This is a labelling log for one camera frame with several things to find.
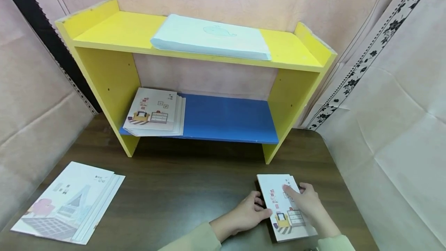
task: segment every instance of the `stack of booklets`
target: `stack of booklets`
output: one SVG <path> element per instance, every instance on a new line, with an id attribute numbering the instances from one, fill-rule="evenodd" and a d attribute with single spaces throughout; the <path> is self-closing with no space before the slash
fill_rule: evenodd
<path id="1" fill-rule="evenodd" d="M 11 230 L 85 245 L 124 178 L 71 162 Z"/>
<path id="2" fill-rule="evenodd" d="M 174 91 L 138 89 L 123 128 L 137 137 L 182 136 L 186 98 Z"/>
<path id="3" fill-rule="evenodd" d="M 277 242 L 317 235 L 316 230 L 300 212 L 294 200 L 282 189 L 285 184 L 300 193 L 292 175 L 257 175 L 257 180 L 266 207 L 273 211 L 270 221 Z"/>

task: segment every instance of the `sleeve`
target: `sleeve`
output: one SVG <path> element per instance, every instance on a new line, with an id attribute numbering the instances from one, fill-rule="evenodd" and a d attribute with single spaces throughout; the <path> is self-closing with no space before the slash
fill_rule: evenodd
<path id="1" fill-rule="evenodd" d="M 203 223 L 159 251 L 218 251 L 221 243 L 209 223 Z"/>
<path id="2" fill-rule="evenodd" d="M 319 251 L 355 251 L 350 240 L 344 235 L 320 239 L 317 245 Z"/>

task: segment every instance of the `book cover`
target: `book cover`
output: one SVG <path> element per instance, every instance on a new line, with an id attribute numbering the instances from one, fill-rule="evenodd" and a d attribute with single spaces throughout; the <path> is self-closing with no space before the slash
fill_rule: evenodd
<path id="1" fill-rule="evenodd" d="M 11 230 L 87 244 L 123 180 L 123 175 L 71 162 Z"/>
<path id="2" fill-rule="evenodd" d="M 150 42 L 162 50 L 271 60 L 269 48 L 256 28 L 176 14 L 167 17 Z"/>
<path id="3" fill-rule="evenodd" d="M 278 242 L 315 236 L 316 230 L 288 196 L 284 184 L 300 193 L 294 177 L 286 174 L 257 175 L 266 207 L 273 211 L 270 217 Z"/>
<path id="4" fill-rule="evenodd" d="M 184 116 L 186 108 L 186 98 L 177 96 L 177 104 L 175 111 L 175 121 L 172 131 L 164 130 L 147 130 L 147 129 L 128 129 L 130 134 L 137 137 L 163 137 L 163 136 L 182 136 L 184 130 Z"/>
<path id="5" fill-rule="evenodd" d="M 172 131 L 177 93 L 167 90 L 138 88 L 124 122 L 124 129 Z"/>

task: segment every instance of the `brown table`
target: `brown table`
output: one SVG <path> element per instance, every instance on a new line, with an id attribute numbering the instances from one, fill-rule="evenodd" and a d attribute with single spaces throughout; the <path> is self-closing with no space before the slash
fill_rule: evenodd
<path id="1" fill-rule="evenodd" d="M 9 229 L 70 161 L 126 178 L 86 246 Z M 322 138 L 293 130 L 270 165 L 261 145 L 143 138 L 127 158 L 103 115 L 97 116 L 0 233 L 0 250 L 158 250 L 204 221 L 232 209 L 256 174 L 292 174 L 312 183 L 356 250 L 378 250 Z M 304 250 L 316 239 L 272 243 L 266 222 L 223 243 L 223 250 Z"/>

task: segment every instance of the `hand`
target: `hand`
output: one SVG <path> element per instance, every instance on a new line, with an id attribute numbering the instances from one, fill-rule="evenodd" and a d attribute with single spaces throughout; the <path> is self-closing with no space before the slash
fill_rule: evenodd
<path id="1" fill-rule="evenodd" d="M 319 200 L 319 195 L 314 191 L 311 184 L 302 182 L 299 186 L 303 188 L 300 189 L 300 194 L 287 185 L 283 186 L 283 190 L 293 198 L 297 207 L 299 207 L 299 209 L 308 217 L 313 225 L 313 221 L 318 215 L 321 215 L 325 211 L 325 208 Z"/>
<path id="2" fill-rule="evenodd" d="M 322 238 L 339 236 L 340 230 L 328 215 L 313 186 L 308 183 L 300 183 L 299 186 L 303 188 L 300 189 L 300 194 L 288 185 L 284 185 L 283 190 L 293 198 L 297 207 L 308 217 L 310 224 Z"/>
<path id="3" fill-rule="evenodd" d="M 262 220 L 272 215 L 273 212 L 270 209 L 262 207 L 264 202 L 259 198 L 260 196 L 259 191 L 251 192 L 233 210 L 210 222 L 220 242 L 223 242 L 230 235 L 235 236 L 241 231 L 254 228 Z"/>

